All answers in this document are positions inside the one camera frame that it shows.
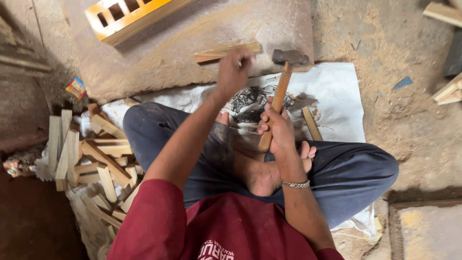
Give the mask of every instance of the silver bracelet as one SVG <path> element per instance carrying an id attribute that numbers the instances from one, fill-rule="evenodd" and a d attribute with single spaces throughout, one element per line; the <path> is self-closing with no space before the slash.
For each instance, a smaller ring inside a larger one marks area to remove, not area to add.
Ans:
<path id="1" fill-rule="evenodd" d="M 279 181 L 281 182 L 282 185 L 287 186 L 287 187 L 292 187 L 292 188 L 308 188 L 310 186 L 310 180 L 307 180 L 305 183 L 290 183 L 290 182 L 285 182 L 282 181 L 281 178 L 279 178 Z"/>

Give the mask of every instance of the wooden hammer handle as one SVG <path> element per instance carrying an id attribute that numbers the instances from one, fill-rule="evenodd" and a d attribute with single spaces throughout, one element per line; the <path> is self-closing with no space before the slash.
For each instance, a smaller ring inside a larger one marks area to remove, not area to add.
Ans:
<path id="1" fill-rule="evenodd" d="M 279 79 L 278 87 L 274 93 L 273 102 L 271 106 L 276 112 L 281 113 L 282 104 L 286 98 L 287 86 L 289 85 L 289 80 L 292 75 L 293 65 L 290 62 L 286 62 L 284 65 L 284 70 L 282 71 L 281 78 Z M 270 119 L 268 121 L 269 130 L 264 132 L 261 136 L 260 142 L 258 143 L 258 149 L 262 152 L 268 152 L 269 145 L 271 144 L 271 139 L 273 138 L 273 121 Z"/>

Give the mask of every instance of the hammer head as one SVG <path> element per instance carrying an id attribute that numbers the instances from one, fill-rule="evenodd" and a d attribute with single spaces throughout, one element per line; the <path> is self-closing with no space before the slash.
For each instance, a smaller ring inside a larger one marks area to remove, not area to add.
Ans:
<path id="1" fill-rule="evenodd" d="M 273 62 L 291 62 L 293 64 L 305 65 L 310 59 L 302 55 L 298 50 L 274 50 Z"/>

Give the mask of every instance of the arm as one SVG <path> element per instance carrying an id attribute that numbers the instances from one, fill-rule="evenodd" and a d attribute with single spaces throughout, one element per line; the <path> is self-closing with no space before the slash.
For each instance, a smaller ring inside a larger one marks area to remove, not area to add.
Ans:
<path id="1" fill-rule="evenodd" d="M 268 129 L 266 122 L 269 118 L 274 121 L 270 152 L 274 154 L 276 159 L 281 180 L 291 183 L 305 183 L 307 175 L 304 168 L 311 169 L 311 160 L 302 162 L 295 149 L 293 125 L 287 111 L 283 108 L 280 115 L 271 105 L 267 104 L 265 112 L 261 115 L 262 120 L 258 129 L 260 135 Z M 286 221 L 305 237 L 313 251 L 335 248 L 329 226 L 311 189 L 309 187 L 300 189 L 282 186 L 282 191 L 286 205 Z"/>
<path id="2" fill-rule="evenodd" d="M 145 179 L 162 179 L 183 191 L 194 168 L 215 118 L 226 102 L 245 85 L 254 54 L 233 50 L 220 61 L 217 88 L 204 103 L 180 125 L 152 162 Z"/>

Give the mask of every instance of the maroon t-shirt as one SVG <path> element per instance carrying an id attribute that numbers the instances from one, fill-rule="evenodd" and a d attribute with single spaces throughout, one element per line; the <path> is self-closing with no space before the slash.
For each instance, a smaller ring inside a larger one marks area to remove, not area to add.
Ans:
<path id="1" fill-rule="evenodd" d="M 276 204 L 228 192 L 185 210 L 165 180 L 140 186 L 107 259 L 343 260 L 332 248 L 315 254 Z"/>

